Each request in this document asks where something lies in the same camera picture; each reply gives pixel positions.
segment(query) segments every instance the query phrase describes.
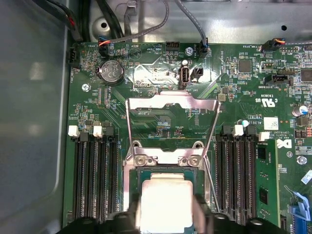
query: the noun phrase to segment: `blue connector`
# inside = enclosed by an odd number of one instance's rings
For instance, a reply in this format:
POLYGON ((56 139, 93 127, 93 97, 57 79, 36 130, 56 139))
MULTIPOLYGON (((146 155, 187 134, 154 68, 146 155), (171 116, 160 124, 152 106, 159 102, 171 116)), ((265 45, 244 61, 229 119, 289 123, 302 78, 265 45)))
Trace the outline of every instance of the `blue connector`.
POLYGON ((293 191, 293 194, 298 198, 302 199, 303 202, 299 201, 297 206, 290 206, 289 212, 292 215, 301 218, 305 221, 311 221, 310 205, 308 199, 298 192, 293 191))

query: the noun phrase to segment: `electronic component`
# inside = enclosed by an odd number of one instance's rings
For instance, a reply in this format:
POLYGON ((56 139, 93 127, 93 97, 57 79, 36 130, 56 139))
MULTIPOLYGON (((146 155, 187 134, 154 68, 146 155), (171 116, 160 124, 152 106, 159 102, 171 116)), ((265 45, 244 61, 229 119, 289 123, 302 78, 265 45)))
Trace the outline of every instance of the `electronic component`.
POLYGON ((124 70, 119 62, 110 60, 97 68, 97 76, 107 85, 118 85, 123 81, 124 70))
POLYGON ((206 38, 206 45, 203 45, 202 41, 197 49, 200 59, 204 59, 208 54, 208 38, 206 38))
POLYGON ((273 38, 261 45, 260 50, 262 53, 273 52, 278 50, 283 44, 285 44, 285 41, 282 38, 273 38))
POLYGON ((179 69, 179 89, 184 89, 190 82, 190 69, 187 60, 183 60, 179 69))
POLYGON ((265 85, 286 84, 293 85, 293 79, 288 75, 269 75, 264 78, 265 85))
POLYGON ((68 52, 68 64, 73 68, 80 68, 80 56, 75 47, 70 47, 68 52))
POLYGON ((92 120, 85 120, 84 124, 88 125, 88 126, 91 126, 92 125, 92 120))
POLYGON ((180 51, 180 42, 178 41, 167 41, 166 51, 180 51))
POLYGON ((267 139, 270 139, 270 132, 259 133, 259 141, 265 141, 267 139))
POLYGON ((114 127, 106 127, 106 132, 105 132, 106 136, 111 137, 113 136, 114 133, 114 127))
POLYGON ((309 126, 310 124, 310 119, 307 117, 299 117, 296 119, 296 124, 298 126, 309 126))
POLYGON ((218 94, 219 101, 226 101, 226 94, 218 94))
POLYGON ((76 125, 69 125, 68 126, 68 135, 71 137, 79 137, 80 136, 80 132, 79 132, 79 128, 76 125))
POLYGON ((258 158, 266 160, 267 159, 267 149, 262 146, 258 146, 258 158))
POLYGON ((305 165, 305 164, 307 164, 307 162, 308 162, 308 160, 306 157, 304 157, 304 156, 298 156, 297 157, 297 163, 299 165, 305 165))
POLYGON ((151 179, 142 183, 136 227, 142 233, 184 233, 193 224, 192 200, 193 185, 183 173, 151 173, 151 179))
POLYGON ((252 72, 252 62, 250 60, 240 60, 238 61, 239 72, 252 72))
POLYGON ((301 81, 302 82, 312 82, 312 69, 302 69, 301 70, 301 81))
POLYGON ((243 125, 234 125, 234 129, 232 131, 233 136, 242 136, 244 135, 244 128, 243 125))
POLYGON ((259 200, 264 204, 268 204, 268 191, 263 188, 259 189, 259 200))
POLYGON ((195 67, 191 73, 191 80, 201 78, 204 75, 204 68, 203 67, 195 67))
POLYGON ((294 138, 301 138, 301 130, 294 131, 294 138))
POLYGON ((281 215, 280 219, 281 219, 281 229, 287 231, 287 218, 281 215))
POLYGON ((299 117, 299 116, 302 116, 302 115, 306 115, 307 113, 308 113, 308 108, 306 106, 304 106, 304 105, 296 106, 292 110, 293 116, 296 116, 296 117, 299 117))
POLYGON ((80 133, 80 141, 88 142, 89 141, 89 133, 80 133))
POLYGON ((95 137, 103 137, 103 128, 102 128, 102 126, 94 126, 93 127, 93 135, 95 137))

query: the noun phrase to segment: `dimm slot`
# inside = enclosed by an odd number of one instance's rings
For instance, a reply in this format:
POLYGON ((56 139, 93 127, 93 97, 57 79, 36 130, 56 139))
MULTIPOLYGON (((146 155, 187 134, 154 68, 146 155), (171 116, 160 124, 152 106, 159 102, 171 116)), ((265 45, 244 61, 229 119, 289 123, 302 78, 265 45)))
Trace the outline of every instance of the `dimm slot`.
POLYGON ((106 185, 106 142, 98 143, 98 167, 97 167, 97 218, 99 222, 105 221, 106 216, 106 196, 105 196, 105 185, 106 185))
POLYGON ((118 151, 114 139, 109 143, 109 199, 108 213, 117 211, 117 187, 118 187, 118 151))

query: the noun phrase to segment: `connector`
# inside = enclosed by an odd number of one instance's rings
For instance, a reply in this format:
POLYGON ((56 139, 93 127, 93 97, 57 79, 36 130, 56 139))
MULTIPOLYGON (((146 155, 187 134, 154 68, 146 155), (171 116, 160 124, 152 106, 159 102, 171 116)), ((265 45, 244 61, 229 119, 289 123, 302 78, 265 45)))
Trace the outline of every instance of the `connector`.
POLYGON ((273 38, 261 45, 261 52, 272 52, 278 50, 285 42, 283 38, 273 38))
POLYGON ((80 132, 77 125, 69 125, 68 126, 68 135, 71 137, 79 137, 80 132))
POLYGON ((68 64, 73 68, 80 68, 80 55, 75 47, 69 48, 68 53, 68 64))
POLYGON ((269 75, 264 78, 265 85, 286 84, 293 85, 293 79, 288 75, 269 75))
POLYGON ((203 45, 202 41, 200 41, 200 45, 198 47, 198 55, 200 59, 204 59, 208 54, 208 38, 206 38, 206 44, 203 45))

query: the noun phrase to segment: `ram slot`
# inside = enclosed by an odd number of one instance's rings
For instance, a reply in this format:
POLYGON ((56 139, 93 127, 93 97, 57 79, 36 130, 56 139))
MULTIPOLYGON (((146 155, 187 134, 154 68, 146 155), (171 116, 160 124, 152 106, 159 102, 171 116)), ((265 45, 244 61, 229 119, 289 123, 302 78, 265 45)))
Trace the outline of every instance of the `ram slot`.
POLYGON ((73 217, 74 219, 81 217, 82 209, 82 184, 83 184, 83 144, 81 142, 75 143, 75 165, 74 165, 74 204, 73 217))
POLYGON ((117 211, 117 188, 118 188, 118 151, 117 143, 112 140, 109 143, 109 191, 108 213, 117 211))
POLYGON ((245 207, 246 219, 255 217, 255 146, 249 137, 245 141, 245 207))
POLYGON ((100 223, 105 221, 106 216, 106 142, 98 145, 98 167, 97 167, 97 218, 100 223))
POLYGON ((244 143, 240 138, 234 139, 234 158, 235 164, 235 180, 236 180, 236 222, 238 224, 245 223, 245 171, 244 171, 244 143))
POLYGON ((90 207, 90 142, 83 143, 83 201, 82 201, 82 217, 89 217, 89 207, 90 207))

